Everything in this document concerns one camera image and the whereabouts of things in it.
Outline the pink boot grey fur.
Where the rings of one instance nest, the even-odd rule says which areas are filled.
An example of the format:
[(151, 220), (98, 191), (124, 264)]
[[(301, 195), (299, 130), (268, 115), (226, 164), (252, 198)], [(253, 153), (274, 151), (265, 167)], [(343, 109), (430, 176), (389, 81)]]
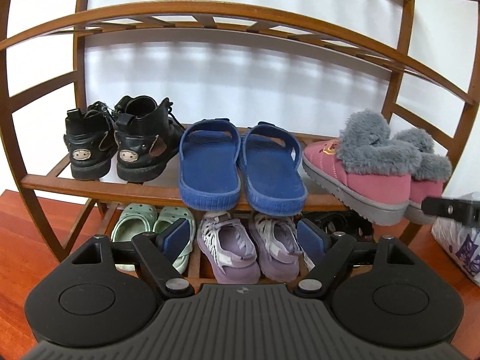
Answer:
[(425, 129), (412, 127), (396, 133), (394, 139), (413, 145), (421, 156), (420, 165), (412, 173), (404, 217), (414, 224), (432, 224), (435, 217), (423, 213), (422, 202), (426, 197), (442, 196), (443, 187), (452, 175), (450, 159), (434, 152), (434, 139)]
[(306, 146), (302, 158), (304, 171), (322, 189), (382, 226), (404, 216), (420, 164), (419, 150), (392, 140), (386, 119), (371, 110), (351, 114), (339, 137)]

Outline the black leather boot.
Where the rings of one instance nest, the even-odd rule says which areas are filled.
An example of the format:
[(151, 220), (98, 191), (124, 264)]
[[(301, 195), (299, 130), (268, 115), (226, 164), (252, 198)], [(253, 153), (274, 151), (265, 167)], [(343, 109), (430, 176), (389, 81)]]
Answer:
[(185, 128), (165, 98), (125, 95), (112, 111), (118, 146), (116, 171), (121, 180), (141, 184), (154, 180), (178, 154)]
[(64, 143), (69, 152), (72, 176), (76, 180), (99, 180), (111, 169), (117, 152), (114, 120), (103, 102), (95, 102), (84, 111), (67, 112)]

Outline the white purple plastic bag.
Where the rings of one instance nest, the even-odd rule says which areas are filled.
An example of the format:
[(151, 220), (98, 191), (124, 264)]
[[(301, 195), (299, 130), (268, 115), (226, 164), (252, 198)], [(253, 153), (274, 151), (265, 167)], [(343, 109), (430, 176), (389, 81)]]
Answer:
[[(479, 192), (459, 199), (479, 201)], [(476, 286), (479, 286), (479, 226), (468, 227), (453, 219), (438, 217), (431, 228), (433, 238)]]

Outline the blue slipper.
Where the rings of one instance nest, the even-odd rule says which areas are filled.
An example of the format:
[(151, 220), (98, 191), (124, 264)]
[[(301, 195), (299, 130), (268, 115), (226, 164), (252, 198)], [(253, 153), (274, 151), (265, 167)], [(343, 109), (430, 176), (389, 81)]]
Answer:
[(308, 191), (299, 174), (302, 148), (281, 127), (260, 122), (241, 137), (238, 165), (249, 205), (262, 214), (297, 215)]
[(228, 211), (239, 202), (241, 136), (228, 119), (204, 119), (185, 130), (179, 146), (182, 202), (198, 211)]

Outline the brown wooden shoe rack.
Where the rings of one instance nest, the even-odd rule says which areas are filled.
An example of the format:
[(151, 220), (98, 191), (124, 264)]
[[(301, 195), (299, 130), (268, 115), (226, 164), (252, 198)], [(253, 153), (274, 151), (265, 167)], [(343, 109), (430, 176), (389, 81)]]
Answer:
[[(89, 0), (88, 8), (154, 0)], [(266, 6), (314, 16), (395, 47), (401, 0), (216, 0)], [(75, 0), (10, 0), (7, 34), (74, 12)], [(470, 84), (478, 18), (473, 2), (416, 2), (409, 55), (439, 69), (461, 89)], [(347, 117), (380, 110), (390, 73), (385, 69), (267, 37), (215, 31), (139, 31), (86, 39), (86, 97), (110, 107), (128, 94), (157, 101), (170, 97), (183, 123), (228, 117), (238, 127), (260, 120), (299, 133), (338, 135)], [(38, 37), (7, 51), (11, 96), (68, 72), (72, 36)], [(41, 97), (13, 120), (29, 172), (47, 173), (66, 154), (64, 118), (75, 107), (73, 85)], [(412, 76), (400, 86), (399, 104), (445, 133), (454, 132), (461, 102)], [(446, 196), (479, 191), (479, 116), (473, 124)]]

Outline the black sport sandal silver sole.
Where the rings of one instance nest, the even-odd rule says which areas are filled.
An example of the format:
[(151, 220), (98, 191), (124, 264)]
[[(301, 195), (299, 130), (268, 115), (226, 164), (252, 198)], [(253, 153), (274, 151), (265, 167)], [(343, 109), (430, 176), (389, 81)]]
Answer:
[(360, 242), (374, 241), (374, 227), (371, 222), (352, 210), (308, 212), (304, 213), (302, 218), (310, 220), (327, 234), (345, 232)]

